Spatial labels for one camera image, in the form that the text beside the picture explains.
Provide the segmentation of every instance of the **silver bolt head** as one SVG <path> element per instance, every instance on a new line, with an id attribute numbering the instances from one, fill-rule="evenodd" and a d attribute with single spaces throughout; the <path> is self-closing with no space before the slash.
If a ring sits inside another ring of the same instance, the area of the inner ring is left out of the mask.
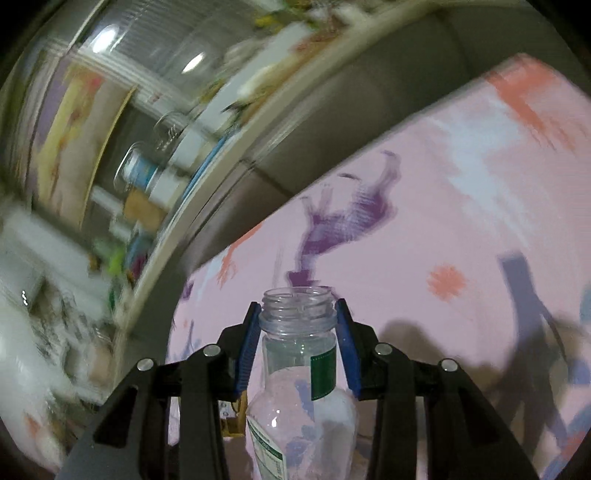
<path id="1" fill-rule="evenodd" d="M 457 370 L 457 363 L 451 358 L 446 358 L 441 361 L 441 368 L 443 368 L 446 372 L 455 372 Z"/>
<path id="2" fill-rule="evenodd" d="M 378 355 L 389 355 L 392 353 L 392 345 L 388 343 L 378 343 L 374 350 Z"/>
<path id="3" fill-rule="evenodd" d="M 137 364 L 138 370 L 140 372 L 147 372 L 153 366 L 154 366 L 154 360 L 152 360 L 151 358 L 142 358 Z"/>
<path id="4" fill-rule="evenodd" d="M 216 356 L 216 355 L 219 355 L 221 351 L 222 351 L 222 349 L 218 345 L 216 345 L 215 343 L 212 343 L 210 345 L 206 345 L 203 348 L 203 355 Z"/>

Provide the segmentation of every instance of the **green label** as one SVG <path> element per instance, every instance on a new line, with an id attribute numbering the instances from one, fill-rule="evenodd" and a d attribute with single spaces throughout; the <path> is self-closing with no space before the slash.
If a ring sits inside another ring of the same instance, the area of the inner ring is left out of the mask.
<path id="1" fill-rule="evenodd" d="M 287 480 L 287 463 L 279 446 L 252 417 L 246 420 L 252 435 L 256 462 L 262 480 Z"/>
<path id="2" fill-rule="evenodd" d="M 327 396 L 336 386 L 336 345 L 310 358 L 312 400 Z"/>

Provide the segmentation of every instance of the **green object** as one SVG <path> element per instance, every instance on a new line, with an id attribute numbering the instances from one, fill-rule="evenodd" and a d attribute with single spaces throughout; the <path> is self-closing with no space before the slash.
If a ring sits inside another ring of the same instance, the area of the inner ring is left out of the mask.
<path id="1" fill-rule="evenodd" d="M 114 250 L 109 258 L 109 266 L 107 273 L 112 277 L 117 277 L 123 274 L 125 262 L 125 247 L 120 247 Z"/>
<path id="2" fill-rule="evenodd" d="M 336 387 L 336 347 L 310 358 L 312 400 L 327 396 Z"/>

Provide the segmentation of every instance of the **pink patterned fabric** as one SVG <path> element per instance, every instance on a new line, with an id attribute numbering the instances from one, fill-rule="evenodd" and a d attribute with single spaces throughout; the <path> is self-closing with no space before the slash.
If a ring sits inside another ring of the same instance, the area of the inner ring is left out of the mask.
<path id="1" fill-rule="evenodd" d="M 329 285 L 411 358 L 458 359 L 551 480 L 591 427 L 590 131 L 591 103 L 560 75 L 525 56 L 499 67 L 197 270 L 168 361 L 215 342 L 269 288 Z M 257 358 L 249 398 L 260 370 Z M 371 444 L 361 421 L 354 478 Z"/>

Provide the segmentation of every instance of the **plastic bottle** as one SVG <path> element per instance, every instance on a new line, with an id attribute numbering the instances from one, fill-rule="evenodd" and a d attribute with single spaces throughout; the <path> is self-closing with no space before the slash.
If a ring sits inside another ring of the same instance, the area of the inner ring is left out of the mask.
<path id="1" fill-rule="evenodd" d="M 264 294 L 265 388 L 246 411 L 263 480 L 345 480 L 355 447 L 353 399 L 336 388 L 336 312 L 326 287 Z"/>

